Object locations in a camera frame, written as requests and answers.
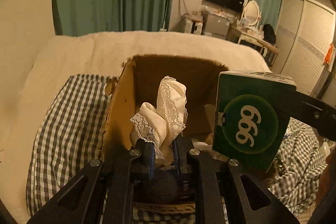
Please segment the green white medicine box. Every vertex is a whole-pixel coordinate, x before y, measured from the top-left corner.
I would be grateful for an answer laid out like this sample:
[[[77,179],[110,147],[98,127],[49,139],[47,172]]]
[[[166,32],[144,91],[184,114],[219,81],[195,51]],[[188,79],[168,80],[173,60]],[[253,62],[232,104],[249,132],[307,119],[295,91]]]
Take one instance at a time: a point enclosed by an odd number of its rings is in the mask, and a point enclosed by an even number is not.
[[[296,90],[288,76],[227,71],[218,78],[213,150],[245,166],[266,171],[290,120],[280,92]]]

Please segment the grey mini fridge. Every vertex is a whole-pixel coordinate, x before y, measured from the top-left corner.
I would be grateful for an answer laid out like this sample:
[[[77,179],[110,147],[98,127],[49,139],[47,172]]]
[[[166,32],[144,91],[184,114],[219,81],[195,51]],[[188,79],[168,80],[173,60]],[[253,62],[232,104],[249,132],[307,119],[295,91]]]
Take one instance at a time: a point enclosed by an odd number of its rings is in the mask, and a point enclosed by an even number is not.
[[[202,35],[225,40],[231,23],[230,20],[208,11],[202,12],[202,16]]]

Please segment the black bag on table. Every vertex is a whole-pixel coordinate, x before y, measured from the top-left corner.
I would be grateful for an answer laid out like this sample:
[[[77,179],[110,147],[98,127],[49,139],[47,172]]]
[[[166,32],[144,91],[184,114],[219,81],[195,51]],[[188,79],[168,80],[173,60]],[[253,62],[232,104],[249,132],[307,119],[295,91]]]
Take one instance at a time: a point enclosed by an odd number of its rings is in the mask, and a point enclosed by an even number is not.
[[[276,44],[276,34],[270,24],[265,24],[262,28],[264,32],[264,40],[272,45]]]

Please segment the white sliding wardrobe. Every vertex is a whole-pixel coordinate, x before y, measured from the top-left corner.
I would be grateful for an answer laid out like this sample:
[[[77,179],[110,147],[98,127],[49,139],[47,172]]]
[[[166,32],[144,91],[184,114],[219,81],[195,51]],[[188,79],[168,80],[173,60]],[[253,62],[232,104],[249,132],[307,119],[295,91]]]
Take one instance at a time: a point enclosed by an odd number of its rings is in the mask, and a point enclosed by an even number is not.
[[[272,72],[290,76],[299,92],[311,94],[334,38],[335,11],[314,0],[281,0],[275,30],[279,54]]]

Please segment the checkered grey white cloth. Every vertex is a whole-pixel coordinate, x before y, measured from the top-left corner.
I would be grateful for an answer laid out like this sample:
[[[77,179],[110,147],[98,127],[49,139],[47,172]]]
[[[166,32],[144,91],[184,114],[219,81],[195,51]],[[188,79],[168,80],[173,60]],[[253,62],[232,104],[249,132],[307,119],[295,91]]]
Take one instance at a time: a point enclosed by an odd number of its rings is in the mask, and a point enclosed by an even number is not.
[[[34,140],[26,185],[29,215],[99,156],[110,100],[105,93],[108,81],[99,75],[71,76],[53,100]],[[313,129],[291,119],[266,182],[289,211],[306,223],[326,166]]]

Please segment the wooden dressing table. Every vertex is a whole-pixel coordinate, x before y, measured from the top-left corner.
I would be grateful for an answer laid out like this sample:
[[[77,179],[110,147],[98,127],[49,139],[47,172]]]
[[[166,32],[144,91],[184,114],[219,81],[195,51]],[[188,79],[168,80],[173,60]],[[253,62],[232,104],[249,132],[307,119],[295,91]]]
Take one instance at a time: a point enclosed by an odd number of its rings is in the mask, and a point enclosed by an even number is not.
[[[276,46],[234,27],[228,29],[227,40],[255,49],[262,55],[268,67],[273,66],[277,55],[280,53]]]

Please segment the cream bed blanket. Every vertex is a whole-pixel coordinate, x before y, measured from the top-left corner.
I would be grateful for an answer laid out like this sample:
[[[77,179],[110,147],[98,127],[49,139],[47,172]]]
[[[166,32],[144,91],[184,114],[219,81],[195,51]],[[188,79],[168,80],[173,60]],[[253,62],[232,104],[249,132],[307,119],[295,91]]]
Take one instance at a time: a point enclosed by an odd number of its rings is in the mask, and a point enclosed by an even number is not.
[[[226,40],[179,32],[100,32],[55,36],[37,53],[1,47],[1,200],[26,223],[25,189],[33,141],[56,94],[71,75],[119,76],[134,55],[209,59],[233,70],[268,71],[257,51]]]

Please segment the white lace cloth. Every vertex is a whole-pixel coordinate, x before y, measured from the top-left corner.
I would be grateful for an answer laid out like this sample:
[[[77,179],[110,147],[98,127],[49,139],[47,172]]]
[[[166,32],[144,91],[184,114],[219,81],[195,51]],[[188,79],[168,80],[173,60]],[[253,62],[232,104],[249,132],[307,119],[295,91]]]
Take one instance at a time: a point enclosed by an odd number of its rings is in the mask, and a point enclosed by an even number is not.
[[[156,167],[173,162],[173,141],[186,128],[186,87],[173,77],[164,77],[158,88],[157,104],[144,102],[130,119],[133,145],[141,139],[154,144]]]

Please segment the oval white vanity mirror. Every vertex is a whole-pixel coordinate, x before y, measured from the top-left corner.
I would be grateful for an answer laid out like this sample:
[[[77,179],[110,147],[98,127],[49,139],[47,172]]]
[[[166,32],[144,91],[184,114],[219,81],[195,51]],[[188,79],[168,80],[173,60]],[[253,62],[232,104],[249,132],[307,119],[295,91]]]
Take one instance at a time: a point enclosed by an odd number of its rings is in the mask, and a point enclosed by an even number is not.
[[[261,11],[255,0],[249,1],[243,9],[242,20],[247,26],[255,26],[261,18]]]

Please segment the brown cardboard box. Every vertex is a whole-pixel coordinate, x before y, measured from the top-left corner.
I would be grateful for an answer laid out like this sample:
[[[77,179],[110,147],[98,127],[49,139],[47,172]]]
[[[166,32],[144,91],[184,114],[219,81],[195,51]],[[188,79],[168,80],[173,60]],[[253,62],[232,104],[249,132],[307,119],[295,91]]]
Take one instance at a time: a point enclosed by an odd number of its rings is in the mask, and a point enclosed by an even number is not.
[[[115,84],[106,112],[102,158],[116,159],[131,148],[130,121],[144,102],[156,104],[159,83],[165,76],[175,78],[186,87],[187,123],[183,135],[205,139],[212,128],[205,105],[214,105],[220,72],[228,68],[217,61],[167,55],[137,55],[124,66]]]

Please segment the orange paper on wardrobe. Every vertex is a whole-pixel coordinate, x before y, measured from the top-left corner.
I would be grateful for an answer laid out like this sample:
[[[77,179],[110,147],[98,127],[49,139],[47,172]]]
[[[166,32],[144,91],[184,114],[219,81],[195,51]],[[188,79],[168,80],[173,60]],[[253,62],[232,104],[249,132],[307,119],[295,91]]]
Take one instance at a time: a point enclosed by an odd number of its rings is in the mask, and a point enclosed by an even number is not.
[[[323,60],[323,62],[325,64],[330,65],[331,58],[332,58],[332,55],[333,55],[334,51],[335,51],[335,47],[334,47],[333,43],[331,43],[330,46],[329,46],[329,49],[327,51],[327,54],[325,55],[324,60]]]

